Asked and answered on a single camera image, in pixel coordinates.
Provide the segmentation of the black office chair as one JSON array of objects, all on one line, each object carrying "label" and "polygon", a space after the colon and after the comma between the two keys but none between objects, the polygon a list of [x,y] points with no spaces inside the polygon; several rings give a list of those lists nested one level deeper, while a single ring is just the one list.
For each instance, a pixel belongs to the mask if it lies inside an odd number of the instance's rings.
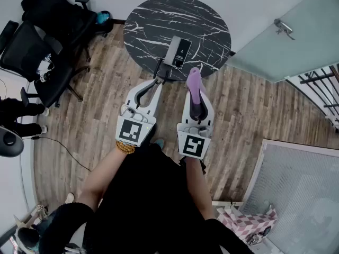
[{"label": "black office chair", "polygon": [[[45,107],[52,104],[58,107],[59,98],[65,90],[69,90],[79,102],[83,100],[71,87],[70,81],[78,73],[90,71],[90,68],[84,66],[75,69],[71,59],[55,53],[31,22],[18,24],[9,21],[0,34],[0,47],[0,68],[20,74],[35,87],[35,94],[27,93],[25,88],[21,89],[21,99],[25,106],[29,104],[29,98],[39,98]],[[55,68],[50,79],[42,83],[37,68],[48,54],[51,54]]]},{"label": "black office chair", "polygon": [[90,0],[22,0],[23,21],[29,21],[44,33],[44,40],[59,55],[74,54],[79,58],[85,51],[86,61],[91,61],[88,43],[95,34],[105,37],[113,29],[110,17],[102,25],[96,24],[97,13],[87,7]]}]

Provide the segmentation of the person's left forearm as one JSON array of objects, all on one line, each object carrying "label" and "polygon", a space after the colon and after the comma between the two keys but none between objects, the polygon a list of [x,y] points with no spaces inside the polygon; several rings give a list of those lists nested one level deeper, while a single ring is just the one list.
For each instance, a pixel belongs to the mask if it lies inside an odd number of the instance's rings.
[{"label": "person's left forearm", "polygon": [[133,154],[135,152],[126,153],[119,147],[113,148],[87,176],[77,202],[95,212],[123,161]]}]

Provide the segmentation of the white black device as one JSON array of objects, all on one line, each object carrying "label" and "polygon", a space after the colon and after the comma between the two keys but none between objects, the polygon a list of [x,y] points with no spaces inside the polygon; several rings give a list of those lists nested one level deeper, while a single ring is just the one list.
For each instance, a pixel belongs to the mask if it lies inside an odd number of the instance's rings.
[{"label": "white black device", "polygon": [[55,65],[51,60],[51,54],[46,55],[37,68],[37,74],[39,74],[42,83],[50,79],[51,72],[54,68]]}]

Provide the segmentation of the black rectangular device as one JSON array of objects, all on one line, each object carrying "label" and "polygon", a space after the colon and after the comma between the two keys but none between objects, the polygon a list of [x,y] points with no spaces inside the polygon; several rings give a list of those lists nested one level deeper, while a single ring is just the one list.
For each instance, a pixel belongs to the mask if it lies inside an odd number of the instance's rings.
[{"label": "black rectangular device", "polygon": [[176,69],[182,69],[191,44],[192,42],[189,40],[173,36],[163,63]]}]

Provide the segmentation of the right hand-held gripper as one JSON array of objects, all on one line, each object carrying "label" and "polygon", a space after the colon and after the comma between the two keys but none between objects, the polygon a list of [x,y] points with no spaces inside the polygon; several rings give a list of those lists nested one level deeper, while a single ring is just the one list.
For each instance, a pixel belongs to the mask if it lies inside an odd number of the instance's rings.
[{"label": "right hand-held gripper", "polygon": [[201,121],[201,125],[187,124],[191,121],[191,93],[188,91],[186,94],[181,123],[177,124],[180,155],[192,158],[204,158],[209,147],[212,135],[211,126],[213,126],[215,112],[207,96],[201,94],[201,97],[201,103],[204,103],[207,109],[206,118]]}]

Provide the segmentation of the teal round object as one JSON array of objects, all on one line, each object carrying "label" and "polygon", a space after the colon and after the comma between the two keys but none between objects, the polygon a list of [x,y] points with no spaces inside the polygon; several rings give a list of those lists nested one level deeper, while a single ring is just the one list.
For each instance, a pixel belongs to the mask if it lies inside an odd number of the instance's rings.
[{"label": "teal round object", "polygon": [[107,20],[110,19],[110,12],[108,11],[100,11],[97,13],[97,17],[96,17],[96,24],[98,25],[102,25],[104,23],[107,22]]}]

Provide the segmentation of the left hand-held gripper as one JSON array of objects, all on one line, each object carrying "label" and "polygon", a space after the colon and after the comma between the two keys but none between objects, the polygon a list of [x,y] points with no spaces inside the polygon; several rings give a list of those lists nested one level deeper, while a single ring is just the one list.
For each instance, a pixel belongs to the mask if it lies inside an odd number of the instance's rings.
[{"label": "left hand-held gripper", "polygon": [[115,138],[117,141],[140,147],[156,124],[154,117],[162,92],[159,84],[148,105],[141,105],[140,99],[156,84],[147,80],[132,88],[118,116]]}]

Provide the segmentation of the person's right forearm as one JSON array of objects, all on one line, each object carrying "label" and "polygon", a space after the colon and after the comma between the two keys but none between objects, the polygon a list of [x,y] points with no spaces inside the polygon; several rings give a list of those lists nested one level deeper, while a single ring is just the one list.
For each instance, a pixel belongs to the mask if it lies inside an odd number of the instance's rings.
[{"label": "person's right forearm", "polygon": [[186,181],[188,191],[205,220],[214,219],[212,199],[202,171],[200,160],[186,157]]}]

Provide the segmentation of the grey black machine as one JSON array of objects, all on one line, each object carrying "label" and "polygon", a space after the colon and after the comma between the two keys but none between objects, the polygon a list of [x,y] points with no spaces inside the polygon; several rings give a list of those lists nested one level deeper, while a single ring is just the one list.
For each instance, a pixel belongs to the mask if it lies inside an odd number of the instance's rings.
[{"label": "grey black machine", "polygon": [[22,153],[23,149],[23,139],[15,132],[0,126],[0,156],[17,157]]}]

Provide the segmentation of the white-framed frosted glass panel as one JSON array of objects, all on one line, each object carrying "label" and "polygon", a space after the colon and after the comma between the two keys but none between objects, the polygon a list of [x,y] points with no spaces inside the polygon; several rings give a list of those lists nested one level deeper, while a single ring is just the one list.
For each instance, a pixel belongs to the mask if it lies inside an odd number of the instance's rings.
[{"label": "white-framed frosted glass panel", "polygon": [[240,210],[269,206],[267,237],[283,254],[339,254],[339,149],[263,140]]}]

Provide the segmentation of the pink checkered bag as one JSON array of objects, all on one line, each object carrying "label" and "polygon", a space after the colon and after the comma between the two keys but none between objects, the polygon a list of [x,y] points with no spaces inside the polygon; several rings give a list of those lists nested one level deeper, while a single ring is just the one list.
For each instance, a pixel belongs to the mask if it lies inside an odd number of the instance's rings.
[{"label": "pink checkered bag", "polygon": [[264,214],[245,215],[233,206],[217,208],[217,212],[217,219],[248,246],[260,243],[278,221],[278,215],[272,205]]}]

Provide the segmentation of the black railing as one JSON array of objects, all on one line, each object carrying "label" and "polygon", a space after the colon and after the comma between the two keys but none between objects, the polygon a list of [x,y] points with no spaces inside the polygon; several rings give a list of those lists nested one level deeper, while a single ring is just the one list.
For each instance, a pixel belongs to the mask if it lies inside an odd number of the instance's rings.
[{"label": "black railing", "polygon": [[339,132],[339,63],[286,81],[313,102]]}]

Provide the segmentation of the frosted glass door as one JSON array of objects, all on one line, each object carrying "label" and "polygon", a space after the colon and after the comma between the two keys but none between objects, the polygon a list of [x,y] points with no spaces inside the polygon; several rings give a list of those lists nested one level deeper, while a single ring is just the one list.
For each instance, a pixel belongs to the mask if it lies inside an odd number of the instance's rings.
[{"label": "frosted glass door", "polygon": [[270,82],[339,63],[339,0],[303,0],[226,62]]}]

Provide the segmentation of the purple cloth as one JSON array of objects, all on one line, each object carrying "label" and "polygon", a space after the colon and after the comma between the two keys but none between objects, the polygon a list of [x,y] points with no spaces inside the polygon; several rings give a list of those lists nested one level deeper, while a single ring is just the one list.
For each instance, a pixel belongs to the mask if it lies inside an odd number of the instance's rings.
[{"label": "purple cloth", "polygon": [[194,117],[198,117],[203,113],[201,93],[206,93],[206,89],[202,83],[199,68],[194,67],[190,70],[186,80],[186,85],[190,92],[190,112]]}]

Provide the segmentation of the person's black clothing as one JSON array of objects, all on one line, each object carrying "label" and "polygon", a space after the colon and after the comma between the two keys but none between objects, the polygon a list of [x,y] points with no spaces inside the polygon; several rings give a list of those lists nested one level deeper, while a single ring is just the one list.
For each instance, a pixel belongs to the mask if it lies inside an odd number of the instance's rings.
[{"label": "person's black clothing", "polygon": [[60,206],[39,254],[63,254],[84,228],[81,254],[253,254],[216,219],[205,220],[179,164],[156,144],[127,156],[93,212],[77,201]]}]

